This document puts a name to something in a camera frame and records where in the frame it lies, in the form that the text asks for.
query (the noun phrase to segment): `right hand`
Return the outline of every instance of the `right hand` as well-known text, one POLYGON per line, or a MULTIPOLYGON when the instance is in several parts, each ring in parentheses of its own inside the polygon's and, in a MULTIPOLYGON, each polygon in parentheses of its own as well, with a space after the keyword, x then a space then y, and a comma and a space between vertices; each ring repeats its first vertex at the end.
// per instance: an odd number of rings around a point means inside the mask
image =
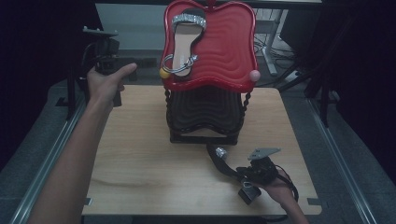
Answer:
MULTIPOLYGON (((280 175, 283 175, 285 178, 289 179, 283 170, 278 170, 278 172, 280 175)), ((283 180, 279 178, 275 179, 271 184, 265 186, 256 183, 252 184, 267 191, 268 195, 270 195, 274 201, 280 203, 281 205, 289 203, 290 201, 294 201, 294 196, 291 189, 283 180)))

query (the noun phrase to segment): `wooden table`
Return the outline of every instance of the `wooden table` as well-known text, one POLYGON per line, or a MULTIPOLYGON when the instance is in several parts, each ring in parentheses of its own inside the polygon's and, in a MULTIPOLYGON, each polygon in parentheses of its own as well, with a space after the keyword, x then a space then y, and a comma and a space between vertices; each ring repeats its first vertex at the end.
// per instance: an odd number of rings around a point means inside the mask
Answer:
MULTIPOLYGON (((162 86, 126 86, 122 107, 108 119, 93 169, 83 215, 220 215, 284 214, 265 192, 251 205, 238 196, 241 186, 222 175, 205 145, 171 144, 162 86)), ((281 147, 272 161, 286 169, 300 192, 306 215, 317 215, 310 175, 276 89, 255 89, 236 146, 224 146, 227 163, 249 166, 256 147, 281 147)))

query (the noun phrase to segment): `red wavy tray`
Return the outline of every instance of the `red wavy tray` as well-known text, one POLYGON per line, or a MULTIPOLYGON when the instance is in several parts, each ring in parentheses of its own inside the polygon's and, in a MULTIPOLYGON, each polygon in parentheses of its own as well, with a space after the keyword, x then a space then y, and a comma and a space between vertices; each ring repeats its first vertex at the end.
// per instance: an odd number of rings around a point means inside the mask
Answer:
MULTIPOLYGON (((187 91, 204 85, 214 85, 229 91, 249 92, 255 85, 249 73, 257 70, 253 38, 255 15, 252 8, 241 2, 229 2, 218 7, 204 7, 194 1, 171 3, 164 13, 165 47, 163 58, 174 52, 172 19, 189 7, 198 7, 206 15, 206 30, 202 39, 191 48, 199 60, 194 62, 188 80, 163 78, 170 91, 187 91)), ((172 60, 166 62, 172 67, 172 60)))

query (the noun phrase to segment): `black device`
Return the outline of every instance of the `black device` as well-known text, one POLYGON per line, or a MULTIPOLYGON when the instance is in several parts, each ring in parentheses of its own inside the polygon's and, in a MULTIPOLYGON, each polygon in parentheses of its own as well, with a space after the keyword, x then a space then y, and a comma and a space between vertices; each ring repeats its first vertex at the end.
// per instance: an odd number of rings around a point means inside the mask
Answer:
MULTIPOLYGON (((266 155, 260 155, 256 153, 258 150, 255 151, 249 156, 250 166, 248 167, 237 167, 236 171, 232 169, 230 166, 227 165, 225 160, 222 156, 219 155, 217 150, 220 147, 213 146, 211 144, 206 144, 207 152, 212 159, 213 163, 215 164, 216 168, 224 175, 227 175, 242 184, 242 188, 238 191, 238 195, 244 200, 246 204, 251 204, 257 197, 262 195, 262 192, 259 188, 253 186, 251 183, 257 183, 263 186, 271 184, 275 179, 279 178, 283 182, 285 182, 289 188, 292 190, 294 194, 294 199, 297 202, 299 198, 298 190, 291 182, 289 175, 288 178, 284 177, 279 173, 276 169, 280 168, 278 165, 275 165, 271 159, 266 155)), ((272 150, 269 154, 275 153, 280 149, 277 148, 270 148, 272 150)), ((287 216, 283 216, 281 218, 273 218, 268 219, 265 218, 266 221, 269 222, 277 222, 286 219, 287 216)))
MULTIPOLYGON (((103 75, 110 75, 117 71, 117 62, 119 56, 120 42, 111 38, 112 36, 118 35, 117 32, 110 33, 100 30, 92 30, 84 27, 82 30, 84 33, 96 35, 99 39, 95 43, 91 43, 85 50, 83 56, 83 65, 86 63, 87 51, 90 47, 94 47, 94 57, 92 62, 94 63, 96 72, 103 75)), ((120 92, 117 91, 113 99, 114 106, 121 106, 120 92)))

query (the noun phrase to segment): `wall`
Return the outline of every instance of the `wall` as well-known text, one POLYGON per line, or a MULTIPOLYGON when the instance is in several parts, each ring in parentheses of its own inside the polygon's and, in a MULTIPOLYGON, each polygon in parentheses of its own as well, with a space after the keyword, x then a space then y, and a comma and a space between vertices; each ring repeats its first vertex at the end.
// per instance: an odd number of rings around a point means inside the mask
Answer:
POLYGON ((163 49, 166 6, 96 4, 96 9, 105 31, 118 31, 120 49, 163 49))

